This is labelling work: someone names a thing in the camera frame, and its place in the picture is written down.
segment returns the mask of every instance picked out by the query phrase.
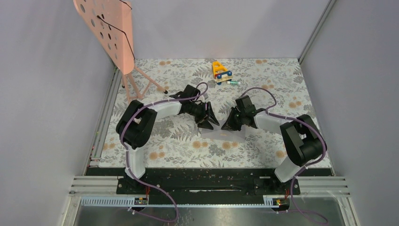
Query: metal frame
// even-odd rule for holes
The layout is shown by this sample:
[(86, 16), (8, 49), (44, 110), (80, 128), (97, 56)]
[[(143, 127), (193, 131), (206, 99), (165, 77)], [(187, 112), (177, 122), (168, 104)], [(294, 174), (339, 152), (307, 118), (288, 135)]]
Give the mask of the metal frame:
[(323, 27), (328, 15), (330, 14), (331, 10), (333, 9), (335, 3), (338, 0), (330, 0), (326, 6), (326, 8), (324, 9), (323, 13), (321, 14), (321, 17), (319, 19), (319, 21), (316, 24), (316, 27), (314, 28), (308, 42), (305, 45), (305, 48), (302, 50), (302, 53), (300, 54), (299, 58), (298, 58), (298, 62), (301, 65), (303, 60), (305, 59), (307, 53), (309, 52), (310, 47), (312, 46), (314, 40), (316, 39), (317, 35), (319, 34), (321, 28)]
[(97, 121), (96, 130), (93, 135), (91, 146), (89, 147), (89, 152), (85, 161), (82, 175), (86, 173), (88, 165), (98, 165), (98, 162), (95, 160), (99, 160), (101, 158), (105, 137), (107, 135), (107, 130), (110, 124), (112, 110), (115, 105), (121, 78), (122, 76), (120, 70), (115, 68), (112, 78), (110, 80), (109, 87), (107, 89), (103, 106), (101, 108), (101, 114)]
[[(360, 226), (359, 219), (353, 206), (347, 181), (344, 177), (297, 177), (301, 194), (295, 197), (335, 197), (339, 203), (341, 213), (347, 226)], [(116, 194), (118, 177), (108, 176), (76, 176), (70, 189), (70, 204), (65, 216), (63, 226), (72, 226), (81, 205), (91, 206), (126, 206), (134, 197), (145, 195), (120, 195)], [(281, 198), (278, 195), (264, 195), (264, 205), (178, 205), (179, 207), (227, 207), (227, 208), (268, 208), (269, 199)], [(148, 205), (151, 207), (170, 208), (173, 205)]]

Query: black mounting bracket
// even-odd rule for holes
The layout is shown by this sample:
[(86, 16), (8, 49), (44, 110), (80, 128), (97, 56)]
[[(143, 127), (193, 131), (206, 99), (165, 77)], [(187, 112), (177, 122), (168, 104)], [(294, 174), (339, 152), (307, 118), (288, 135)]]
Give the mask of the black mounting bracket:
[[(319, 133), (310, 116), (303, 114), (297, 117), (297, 119), (310, 125)], [(287, 155), (295, 165), (303, 166), (322, 154), (323, 146), (321, 141), (314, 132), (302, 124), (296, 121), (287, 122), (280, 126), (280, 130), (284, 145), (286, 146)]]
[[(144, 104), (138, 100), (130, 102), (116, 126), (116, 132), (119, 136), (122, 134), (130, 118), (143, 106)], [(157, 112), (153, 109), (145, 108), (136, 116), (136, 119), (140, 118), (139, 123), (135, 121), (131, 122), (123, 137), (123, 142), (128, 143), (133, 149), (144, 146), (148, 139), (150, 139), (152, 128), (157, 118)]]

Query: stool leg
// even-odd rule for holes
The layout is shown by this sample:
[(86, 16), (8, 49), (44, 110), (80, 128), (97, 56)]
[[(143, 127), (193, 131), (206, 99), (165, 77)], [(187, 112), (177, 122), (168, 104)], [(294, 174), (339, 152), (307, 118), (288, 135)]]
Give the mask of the stool leg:
[(138, 71), (140, 74), (142, 74), (146, 79), (148, 79), (150, 82), (152, 82), (155, 86), (157, 86), (162, 92), (165, 94), (168, 93), (166, 89), (164, 89), (162, 86), (160, 86), (156, 81), (154, 81), (152, 78), (150, 78), (148, 75), (146, 75), (140, 68), (135, 66), (136, 71)]
[(128, 85), (128, 79), (126, 78), (127, 75), (122, 75), (122, 82), (123, 86), (125, 86), (125, 91), (126, 91), (126, 99), (128, 100), (128, 104), (130, 104), (130, 94), (129, 94), (129, 85)]
[(140, 93), (140, 91), (138, 90), (138, 87), (137, 87), (137, 85), (136, 85), (135, 79), (133, 79), (132, 73), (130, 73), (130, 74), (128, 75), (128, 78), (129, 78), (130, 83), (131, 83), (132, 86), (133, 86), (133, 89), (135, 90), (135, 92), (136, 92), (136, 94), (137, 94), (137, 98), (138, 98), (138, 99), (142, 99), (142, 98), (143, 98), (143, 95), (142, 95), (142, 94)]

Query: black cable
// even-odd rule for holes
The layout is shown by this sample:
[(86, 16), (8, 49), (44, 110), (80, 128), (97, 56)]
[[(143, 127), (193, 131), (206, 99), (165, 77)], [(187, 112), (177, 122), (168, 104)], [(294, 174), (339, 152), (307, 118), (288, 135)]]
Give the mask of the black cable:
[(130, 5), (129, 5), (129, 4), (127, 4), (125, 1), (122, 1), (122, 0), (119, 0), (119, 1), (121, 1), (121, 2), (125, 3), (127, 6), (129, 6), (129, 8), (130, 8), (130, 9), (132, 9), (132, 8), (130, 7)]
[(121, 30), (121, 29), (115, 27), (115, 26), (112, 25), (112, 24), (109, 24), (109, 23), (105, 22), (99, 15), (97, 15), (97, 18), (100, 19), (101, 21), (103, 21), (104, 23), (108, 24), (109, 26), (111, 26), (111, 27), (115, 28), (116, 30), (118, 30), (118, 31), (120, 31), (120, 32), (122, 32), (122, 33), (125, 34), (126, 40), (128, 41), (128, 44), (129, 44), (130, 51), (132, 52), (132, 55), (133, 55), (133, 60), (136, 59), (135, 54), (133, 53), (133, 49), (132, 49), (132, 47), (131, 47), (131, 45), (130, 45), (130, 41), (129, 41), (129, 39), (128, 39), (128, 35), (126, 35), (126, 32), (124, 32), (123, 30)]

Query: glass panel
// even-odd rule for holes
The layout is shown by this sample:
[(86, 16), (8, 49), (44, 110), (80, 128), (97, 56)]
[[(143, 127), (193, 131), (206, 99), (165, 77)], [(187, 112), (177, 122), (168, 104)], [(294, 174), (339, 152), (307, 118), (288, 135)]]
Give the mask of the glass panel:
[[(312, 210), (324, 215), (329, 225), (345, 225), (338, 202), (334, 198), (296, 198), (302, 210)], [(171, 219), (175, 216), (173, 208), (146, 208), (145, 213)], [(180, 218), (176, 226), (257, 226), (257, 225), (317, 225), (308, 221), (300, 213), (276, 214), (269, 208), (179, 208)], [(312, 219), (323, 222), (320, 217)], [(163, 226), (163, 222), (132, 215), (127, 208), (81, 206), (75, 226)]]

